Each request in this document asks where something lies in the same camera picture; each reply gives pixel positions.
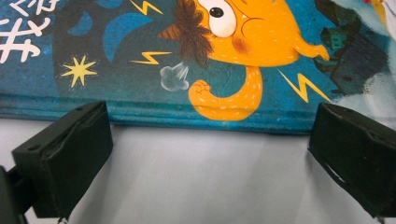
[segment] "white table surface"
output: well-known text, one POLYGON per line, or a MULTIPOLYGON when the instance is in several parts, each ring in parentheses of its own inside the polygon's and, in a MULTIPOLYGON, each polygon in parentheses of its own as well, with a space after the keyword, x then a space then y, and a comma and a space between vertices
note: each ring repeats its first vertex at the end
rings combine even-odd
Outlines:
MULTIPOLYGON (((47 127, 0 119, 0 164, 47 127)), ((113 126, 112 155, 74 223, 378 223, 307 151, 308 137, 113 126)), ((26 214, 31 224, 57 223, 26 214)), ((386 223, 396 223, 388 218, 386 223)))

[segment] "yellow lightning bolt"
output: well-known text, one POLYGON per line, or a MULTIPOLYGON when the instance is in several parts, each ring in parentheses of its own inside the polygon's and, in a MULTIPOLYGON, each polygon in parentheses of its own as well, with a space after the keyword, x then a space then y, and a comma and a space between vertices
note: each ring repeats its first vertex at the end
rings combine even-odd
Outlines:
POLYGON ((96 62, 85 63, 86 58, 87 56, 84 55, 81 63, 79 63, 78 59, 76 57, 73 57, 74 65, 62 64, 63 67, 70 69, 70 71, 62 74, 61 77, 73 76, 72 88, 76 86, 78 79, 81 82, 81 85, 85 86, 85 76, 97 75, 96 72, 88 70, 88 68, 96 64, 96 62))
POLYGON ((298 78, 298 84, 300 86, 300 89, 298 89, 296 86, 294 86, 293 83, 281 72, 279 71, 280 75, 282 75, 283 78, 288 81, 289 85, 294 89, 297 94, 306 102, 308 103, 308 92, 306 91, 306 86, 309 86, 312 90, 314 90, 317 94, 319 94, 321 97, 326 99, 328 102, 331 102, 329 97, 327 97, 323 91, 321 91, 317 86, 315 86, 314 83, 312 83, 307 77, 305 77, 303 74, 299 73, 297 78, 298 78))
POLYGON ((146 64, 160 64, 155 60, 152 55, 164 55, 164 54, 170 54, 172 52, 160 52, 160 51, 148 51, 148 52, 142 52, 143 57, 147 59, 147 61, 131 61, 133 63, 146 63, 146 64))
POLYGON ((140 11, 142 12, 145 16, 148 15, 148 11, 149 11, 149 7, 151 7, 153 10, 155 10, 156 12, 163 14, 158 8, 156 8, 155 6, 153 6, 151 3, 147 2, 147 1, 143 1, 143 6, 140 7, 138 6, 135 2, 133 2, 132 0, 130 0, 130 2, 140 11))

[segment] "orange cartoon creature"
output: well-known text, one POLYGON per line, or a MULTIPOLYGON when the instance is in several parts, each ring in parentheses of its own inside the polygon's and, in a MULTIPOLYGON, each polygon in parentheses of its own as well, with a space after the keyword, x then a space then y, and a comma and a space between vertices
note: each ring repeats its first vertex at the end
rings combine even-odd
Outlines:
POLYGON ((173 12, 175 23, 160 36, 177 37, 182 60, 246 67, 244 85, 228 97, 214 95, 203 80, 191 85, 191 104, 208 119, 241 120, 254 113, 262 99, 260 67, 294 63, 300 55, 330 58, 323 46, 303 40, 285 0, 177 0, 173 12))

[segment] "yellow star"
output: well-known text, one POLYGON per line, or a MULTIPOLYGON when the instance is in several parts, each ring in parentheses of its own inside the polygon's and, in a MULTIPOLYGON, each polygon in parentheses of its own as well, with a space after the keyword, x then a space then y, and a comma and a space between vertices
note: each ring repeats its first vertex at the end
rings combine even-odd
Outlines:
POLYGON ((84 57, 82 57, 81 63, 79 63, 78 59, 73 57, 74 65, 62 64, 63 67, 70 69, 70 71, 61 74, 61 77, 73 76, 72 88, 76 86, 78 79, 81 82, 81 85, 85 86, 85 76, 97 75, 96 72, 88 70, 88 68, 96 64, 96 62, 85 63, 86 58, 87 56, 84 55, 84 57))

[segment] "blue book cover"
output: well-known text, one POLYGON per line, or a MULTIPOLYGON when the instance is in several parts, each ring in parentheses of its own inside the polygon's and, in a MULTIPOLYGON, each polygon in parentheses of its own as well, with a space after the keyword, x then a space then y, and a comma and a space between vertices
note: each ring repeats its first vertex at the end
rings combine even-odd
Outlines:
POLYGON ((395 0, 4 0, 0 116, 309 133, 318 104, 395 126, 395 0))

